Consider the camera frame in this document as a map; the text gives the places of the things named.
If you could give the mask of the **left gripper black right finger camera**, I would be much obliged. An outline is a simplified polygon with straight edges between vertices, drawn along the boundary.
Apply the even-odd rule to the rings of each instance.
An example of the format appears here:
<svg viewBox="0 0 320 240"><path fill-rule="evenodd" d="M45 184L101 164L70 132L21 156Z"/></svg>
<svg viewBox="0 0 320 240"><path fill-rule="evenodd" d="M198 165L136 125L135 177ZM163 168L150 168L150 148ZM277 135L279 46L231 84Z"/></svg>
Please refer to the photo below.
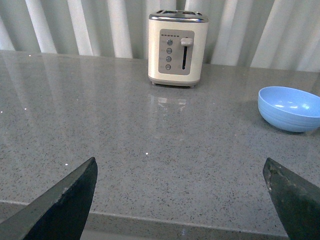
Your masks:
<svg viewBox="0 0 320 240"><path fill-rule="evenodd" d="M320 188L267 158L263 177L277 215L291 240L320 238Z"/></svg>

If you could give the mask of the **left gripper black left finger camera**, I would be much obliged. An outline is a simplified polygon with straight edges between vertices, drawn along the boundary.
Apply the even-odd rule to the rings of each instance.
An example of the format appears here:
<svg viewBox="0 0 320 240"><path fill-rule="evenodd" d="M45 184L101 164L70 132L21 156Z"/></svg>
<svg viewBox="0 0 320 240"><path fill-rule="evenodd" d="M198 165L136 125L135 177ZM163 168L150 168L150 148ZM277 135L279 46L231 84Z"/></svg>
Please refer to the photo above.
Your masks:
<svg viewBox="0 0 320 240"><path fill-rule="evenodd" d="M79 240L91 208L98 166L94 157L0 224L2 240Z"/></svg>

